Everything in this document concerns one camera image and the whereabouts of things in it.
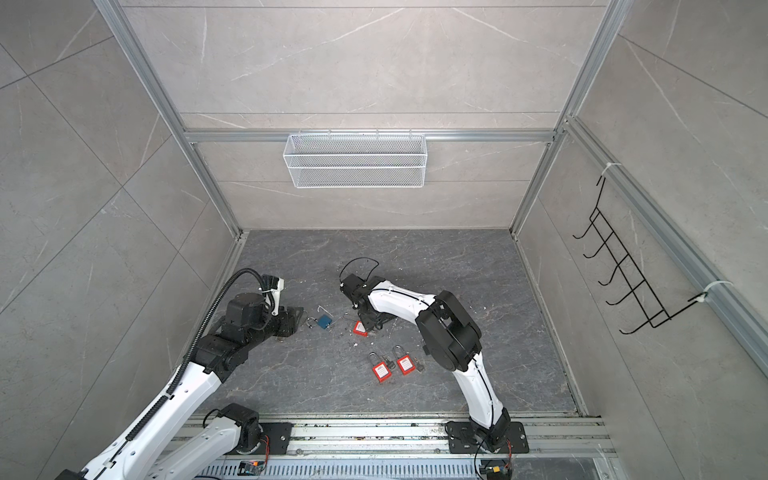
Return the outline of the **blue padlock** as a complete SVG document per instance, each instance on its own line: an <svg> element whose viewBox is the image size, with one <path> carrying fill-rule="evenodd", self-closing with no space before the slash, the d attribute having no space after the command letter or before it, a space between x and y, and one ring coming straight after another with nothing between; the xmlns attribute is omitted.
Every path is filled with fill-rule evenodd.
<svg viewBox="0 0 768 480"><path fill-rule="evenodd" d="M325 307L319 305L316 312L308 316L306 323L309 328L319 327L326 330L332 325L333 318Z"/></svg>

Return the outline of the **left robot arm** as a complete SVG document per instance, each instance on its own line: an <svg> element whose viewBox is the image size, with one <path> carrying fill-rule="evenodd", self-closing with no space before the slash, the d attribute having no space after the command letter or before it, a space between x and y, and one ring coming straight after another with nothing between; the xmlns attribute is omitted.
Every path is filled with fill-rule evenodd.
<svg viewBox="0 0 768 480"><path fill-rule="evenodd" d="M172 452L167 445L198 407L271 337L289 337L303 310L280 303L283 279L252 268L236 271L204 316L173 377L142 414L85 466L61 479L192 479L227 453L268 449L257 412L229 404Z"/></svg>

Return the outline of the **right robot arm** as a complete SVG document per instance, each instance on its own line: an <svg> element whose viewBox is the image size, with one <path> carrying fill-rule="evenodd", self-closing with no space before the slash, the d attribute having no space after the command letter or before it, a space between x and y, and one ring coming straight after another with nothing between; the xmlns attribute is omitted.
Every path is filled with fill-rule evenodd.
<svg viewBox="0 0 768 480"><path fill-rule="evenodd" d="M339 288L367 331L399 318L415 325L425 354L450 371L468 406L479 447L495 452L506 445L511 418L486 372L479 326L451 292L414 292L373 274L339 275Z"/></svg>

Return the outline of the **red padlock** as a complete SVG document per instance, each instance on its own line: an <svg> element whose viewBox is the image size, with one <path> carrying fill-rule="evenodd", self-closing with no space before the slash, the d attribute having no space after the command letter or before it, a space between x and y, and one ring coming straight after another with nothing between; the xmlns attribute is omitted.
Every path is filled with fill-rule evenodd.
<svg viewBox="0 0 768 480"><path fill-rule="evenodd" d="M363 325L363 323L361 321L357 321L356 322L355 326L353 327L352 332L354 334L362 336L362 337L367 337L368 336L368 331L366 330L365 326Z"/></svg>
<svg viewBox="0 0 768 480"><path fill-rule="evenodd" d="M379 382L384 382L392 376L387 362L376 352L368 354L368 360L371 364L371 370Z"/></svg>
<svg viewBox="0 0 768 480"><path fill-rule="evenodd" d="M408 375L417 369L417 366L409 353L400 345L393 347L393 355L396 364L403 375Z"/></svg>

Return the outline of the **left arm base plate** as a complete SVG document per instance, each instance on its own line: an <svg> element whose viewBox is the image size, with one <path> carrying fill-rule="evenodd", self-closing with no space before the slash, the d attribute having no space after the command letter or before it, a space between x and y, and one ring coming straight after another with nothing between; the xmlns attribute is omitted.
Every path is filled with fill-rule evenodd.
<svg viewBox="0 0 768 480"><path fill-rule="evenodd" d="M289 422L259 423L243 427L233 454L286 455L293 424Z"/></svg>

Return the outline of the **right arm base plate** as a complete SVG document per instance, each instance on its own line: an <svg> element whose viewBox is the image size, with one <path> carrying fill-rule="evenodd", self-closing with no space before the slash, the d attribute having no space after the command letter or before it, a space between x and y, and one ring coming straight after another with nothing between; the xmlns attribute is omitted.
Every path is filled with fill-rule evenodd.
<svg viewBox="0 0 768 480"><path fill-rule="evenodd" d="M520 422L501 422L488 432L470 421L448 421L444 431L452 454L479 453L481 450L512 455L530 452L527 434Z"/></svg>

